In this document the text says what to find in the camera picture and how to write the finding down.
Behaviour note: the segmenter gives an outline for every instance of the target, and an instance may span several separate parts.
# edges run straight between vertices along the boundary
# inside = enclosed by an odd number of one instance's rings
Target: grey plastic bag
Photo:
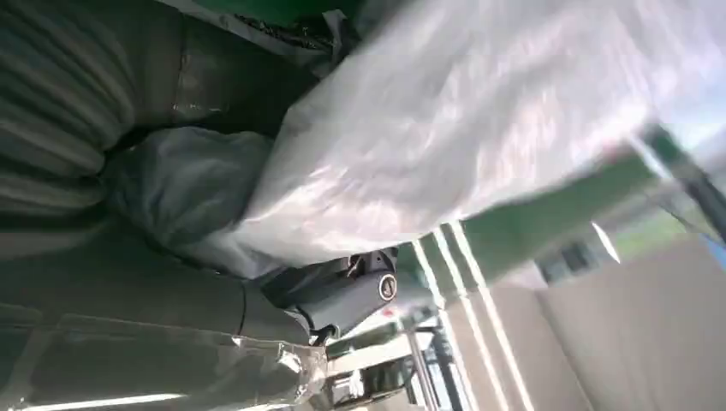
[[[255,278],[280,265],[225,233],[241,218],[270,149],[255,133],[159,131],[110,162],[109,202],[172,253]]]

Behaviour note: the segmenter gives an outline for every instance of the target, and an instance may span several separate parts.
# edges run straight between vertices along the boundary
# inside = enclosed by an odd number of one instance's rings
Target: plastic sheet
[[[713,0],[420,0],[289,110],[235,238],[291,265],[593,170],[723,74]]]
[[[159,245],[255,278],[280,265],[226,235],[239,221],[272,143],[255,133],[173,128],[150,134],[104,173],[111,206]]]
[[[9,313],[3,409],[277,409],[317,394],[327,373],[324,348],[75,316],[40,327],[18,324],[36,312]]]

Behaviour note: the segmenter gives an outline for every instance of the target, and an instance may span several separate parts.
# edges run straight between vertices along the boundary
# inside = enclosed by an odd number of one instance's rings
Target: metal rod
[[[428,411],[438,411],[433,383],[431,382],[431,376],[426,370],[426,362],[424,361],[424,355],[421,353],[419,340],[416,339],[416,331],[407,331],[406,337],[408,338],[408,345],[411,347],[411,358],[414,360],[414,370],[419,375],[426,409]]]
[[[439,331],[434,331],[433,341],[434,354],[436,354],[436,360],[438,366],[441,368],[441,375],[443,377],[443,383],[446,385],[446,393],[449,395],[449,402],[451,403],[451,411],[463,411],[461,406],[461,398],[459,398],[459,390],[456,389],[456,382],[454,380],[454,374],[451,372],[451,364],[454,362],[453,359],[447,354],[445,343],[443,341],[443,335]]]
[[[656,127],[647,136],[647,149],[652,153],[650,161],[657,162],[661,178],[665,173],[675,178],[682,186],[713,229],[726,242],[726,198],[713,186],[709,176],[673,141],[670,133]],[[643,149],[638,154],[646,160],[648,153]]]

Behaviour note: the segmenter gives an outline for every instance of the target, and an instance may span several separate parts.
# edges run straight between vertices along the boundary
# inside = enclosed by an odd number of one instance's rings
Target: black machine part
[[[396,298],[398,249],[288,269],[262,290],[277,307],[304,316],[313,334],[341,337]]]

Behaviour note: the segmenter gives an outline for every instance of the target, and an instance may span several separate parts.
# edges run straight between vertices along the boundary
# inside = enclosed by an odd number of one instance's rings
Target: grey fabric
[[[87,239],[74,218],[103,202],[96,175],[135,127],[274,135],[314,81],[157,2],[0,0],[0,221],[27,217],[0,226],[0,259]]]

